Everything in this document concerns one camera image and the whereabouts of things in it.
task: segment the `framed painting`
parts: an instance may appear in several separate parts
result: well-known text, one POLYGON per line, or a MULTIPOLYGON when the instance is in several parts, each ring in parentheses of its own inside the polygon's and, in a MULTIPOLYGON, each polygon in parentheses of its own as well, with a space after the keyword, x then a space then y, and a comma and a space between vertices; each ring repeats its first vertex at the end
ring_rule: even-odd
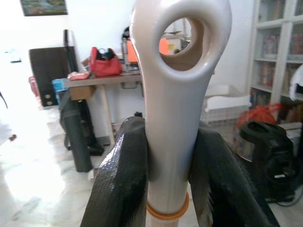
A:
POLYGON ((66 15, 65 0, 20 0, 24 16, 66 15))

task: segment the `orange rubber band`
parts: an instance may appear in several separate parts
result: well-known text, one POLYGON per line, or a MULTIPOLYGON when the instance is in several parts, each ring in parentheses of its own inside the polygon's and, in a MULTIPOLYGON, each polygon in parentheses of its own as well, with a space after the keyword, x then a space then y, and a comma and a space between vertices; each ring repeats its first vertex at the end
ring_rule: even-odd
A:
POLYGON ((174 220, 179 220, 187 211, 189 206, 189 194, 188 192, 186 193, 186 197, 185 197, 185 202, 183 207, 181 208, 181 210, 179 210, 176 213, 173 214, 162 214, 159 213, 157 211, 155 211, 150 205, 149 203, 147 203, 147 211, 154 217, 157 218, 159 220, 164 220, 164 221, 174 221, 174 220))

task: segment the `bookshelf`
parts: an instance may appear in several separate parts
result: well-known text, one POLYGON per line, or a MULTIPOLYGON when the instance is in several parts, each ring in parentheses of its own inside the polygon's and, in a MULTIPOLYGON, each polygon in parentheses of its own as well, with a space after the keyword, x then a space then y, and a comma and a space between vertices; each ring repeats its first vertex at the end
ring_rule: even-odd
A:
MULTIPOLYGON (((293 102, 288 94, 290 79, 303 64, 303 0, 257 0, 254 10, 247 87, 252 106, 281 103, 293 114, 303 109, 303 95, 293 102)), ((283 120, 280 113, 275 117, 283 120)))

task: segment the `table leg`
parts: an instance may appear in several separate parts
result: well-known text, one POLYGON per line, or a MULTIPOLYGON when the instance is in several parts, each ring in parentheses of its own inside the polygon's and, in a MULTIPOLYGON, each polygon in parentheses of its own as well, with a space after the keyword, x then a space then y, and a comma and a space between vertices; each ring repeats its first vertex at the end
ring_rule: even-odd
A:
POLYGON ((110 145, 113 146, 115 143, 115 139, 114 139, 112 122, 111 122, 111 118, 110 118, 109 106, 108 106, 108 102, 107 102, 107 96, 106 96, 106 90, 105 90, 104 84, 100 85, 100 91, 101 91, 102 105, 104 108, 105 120, 106 120, 106 124, 107 124, 107 128, 108 128, 110 145))

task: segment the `marble floor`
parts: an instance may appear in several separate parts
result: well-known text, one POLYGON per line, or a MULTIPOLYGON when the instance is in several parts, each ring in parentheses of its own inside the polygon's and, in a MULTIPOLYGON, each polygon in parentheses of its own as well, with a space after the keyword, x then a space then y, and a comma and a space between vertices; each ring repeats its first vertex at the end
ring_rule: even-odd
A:
MULTIPOLYGON (((0 146, 0 227, 79 227, 92 181, 76 172, 63 146, 57 107, 42 108, 26 82, 3 94, 9 110, 0 108, 0 117, 6 116, 17 139, 0 146)), ((102 158, 93 157, 93 165, 102 158)), ((303 226, 303 200, 270 207, 281 227, 303 226)), ((197 227, 192 201, 179 226, 197 227)))

